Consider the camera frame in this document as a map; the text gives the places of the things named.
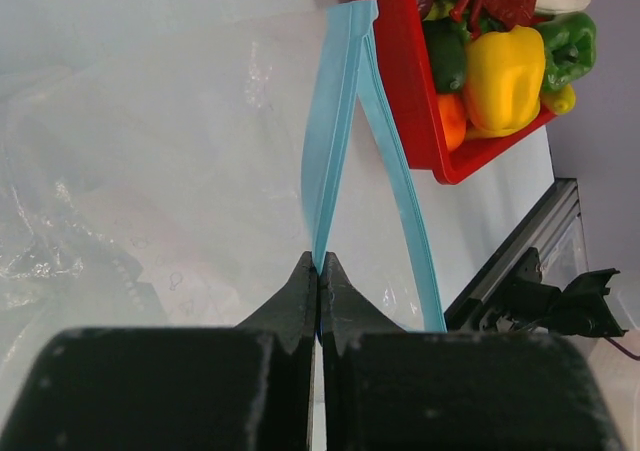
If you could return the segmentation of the yellow bell pepper toy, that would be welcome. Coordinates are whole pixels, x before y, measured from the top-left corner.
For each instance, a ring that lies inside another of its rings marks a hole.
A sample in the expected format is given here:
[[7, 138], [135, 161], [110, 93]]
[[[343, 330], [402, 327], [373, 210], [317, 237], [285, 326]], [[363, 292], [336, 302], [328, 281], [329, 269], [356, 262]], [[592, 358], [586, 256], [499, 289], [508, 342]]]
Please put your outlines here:
[[540, 112], [546, 66], [540, 33], [523, 26], [488, 32], [468, 43], [465, 53], [466, 138], [502, 138], [528, 126]]

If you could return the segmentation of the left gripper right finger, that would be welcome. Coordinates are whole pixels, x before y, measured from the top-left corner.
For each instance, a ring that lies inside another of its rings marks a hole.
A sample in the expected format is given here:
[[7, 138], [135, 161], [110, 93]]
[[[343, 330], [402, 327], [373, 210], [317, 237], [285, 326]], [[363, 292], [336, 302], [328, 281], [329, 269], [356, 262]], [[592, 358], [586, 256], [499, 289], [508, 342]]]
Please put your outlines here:
[[331, 450], [621, 450], [581, 353], [557, 335], [396, 325], [328, 253], [319, 278]]

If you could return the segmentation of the clear blue zip bag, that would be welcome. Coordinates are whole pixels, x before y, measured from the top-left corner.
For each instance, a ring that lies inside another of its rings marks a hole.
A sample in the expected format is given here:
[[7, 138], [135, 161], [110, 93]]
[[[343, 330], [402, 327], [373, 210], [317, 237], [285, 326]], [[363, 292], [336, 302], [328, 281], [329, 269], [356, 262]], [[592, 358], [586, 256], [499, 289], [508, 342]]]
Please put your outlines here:
[[378, 68], [378, 6], [201, 27], [6, 76], [1, 288], [84, 322], [235, 323], [338, 255], [400, 325], [445, 329]]

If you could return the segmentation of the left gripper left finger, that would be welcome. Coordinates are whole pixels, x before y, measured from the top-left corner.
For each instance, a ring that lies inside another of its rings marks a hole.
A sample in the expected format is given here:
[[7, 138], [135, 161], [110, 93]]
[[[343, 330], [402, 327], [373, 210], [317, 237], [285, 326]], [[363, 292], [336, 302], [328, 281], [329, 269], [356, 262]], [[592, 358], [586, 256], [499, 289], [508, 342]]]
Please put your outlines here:
[[62, 331], [37, 355], [5, 450], [307, 450], [318, 275], [309, 253], [233, 327]]

